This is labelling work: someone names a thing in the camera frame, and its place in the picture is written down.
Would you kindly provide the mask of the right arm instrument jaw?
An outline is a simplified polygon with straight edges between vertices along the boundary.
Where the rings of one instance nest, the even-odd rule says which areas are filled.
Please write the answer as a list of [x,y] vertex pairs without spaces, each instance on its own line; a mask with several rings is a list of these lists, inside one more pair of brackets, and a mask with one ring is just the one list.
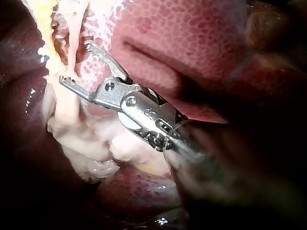
[[92,55],[99,57],[110,68],[110,76],[120,78],[123,81],[127,80],[127,72],[123,67],[110,55],[107,51],[101,48],[94,40],[86,40],[85,48]]
[[63,75],[59,76],[59,83],[64,86],[65,88],[69,89],[76,95],[80,96],[81,98],[85,99],[88,102],[93,102],[93,92],[87,91],[81,85],[77,84],[75,80],[71,77],[65,77]]

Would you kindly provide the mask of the right arm instrument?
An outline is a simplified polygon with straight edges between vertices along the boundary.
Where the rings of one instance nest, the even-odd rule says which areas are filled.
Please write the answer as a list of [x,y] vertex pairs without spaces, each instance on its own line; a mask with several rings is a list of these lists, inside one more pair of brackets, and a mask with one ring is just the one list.
[[172,150],[184,158],[203,157],[187,126],[189,119],[149,88],[107,78],[93,93],[93,103],[117,111],[126,129],[156,151]]

